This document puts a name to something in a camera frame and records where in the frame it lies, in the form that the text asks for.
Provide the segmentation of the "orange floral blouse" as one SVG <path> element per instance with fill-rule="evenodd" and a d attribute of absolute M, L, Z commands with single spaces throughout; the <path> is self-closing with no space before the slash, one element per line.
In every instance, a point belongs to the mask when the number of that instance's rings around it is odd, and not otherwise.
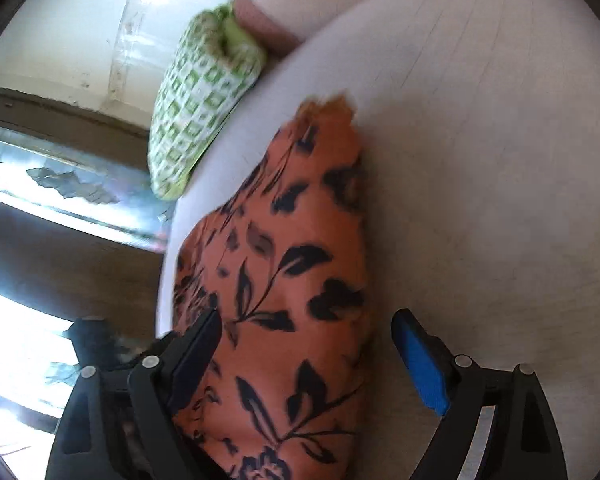
<path fill-rule="evenodd" d="M 176 426 L 232 479 L 340 479 L 365 405 L 372 314 L 362 146 L 343 96 L 304 102 L 175 263 L 172 325 L 222 335 Z"/>

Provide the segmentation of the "stained glass door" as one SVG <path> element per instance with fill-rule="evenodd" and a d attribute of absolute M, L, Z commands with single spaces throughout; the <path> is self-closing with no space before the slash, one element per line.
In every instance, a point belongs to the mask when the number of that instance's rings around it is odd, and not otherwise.
<path fill-rule="evenodd" d="M 148 134 L 66 103 L 0 89 L 0 459 L 41 479 L 79 376 L 64 336 L 104 318 L 155 336 L 173 209 L 149 185 Z"/>

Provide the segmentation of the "green patterned pillow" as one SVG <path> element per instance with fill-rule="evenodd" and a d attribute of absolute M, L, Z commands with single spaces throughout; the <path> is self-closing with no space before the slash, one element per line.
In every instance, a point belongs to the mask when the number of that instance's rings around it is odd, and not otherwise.
<path fill-rule="evenodd" d="M 152 192 L 178 200 L 224 122 L 263 72 L 268 55 L 229 3 L 189 22 L 161 81 L 149 128 Z"/>

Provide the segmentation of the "quilted pink bedspread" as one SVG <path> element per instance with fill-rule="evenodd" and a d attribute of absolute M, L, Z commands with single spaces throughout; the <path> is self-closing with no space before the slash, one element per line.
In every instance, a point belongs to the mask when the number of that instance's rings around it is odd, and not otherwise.
<path fill-rule="evenodd" d="M 390 338 L 395 310 L 479 364 L 531 365 L 568 474 L 600 470 L 600 22 L 583 0 L 365 0 L 240 102 L 178 202 L 178 248 L 310 96 L 347 91 L 365 141 L 377 377 L 352 472 L 405 479 L 437 419 Z"/>

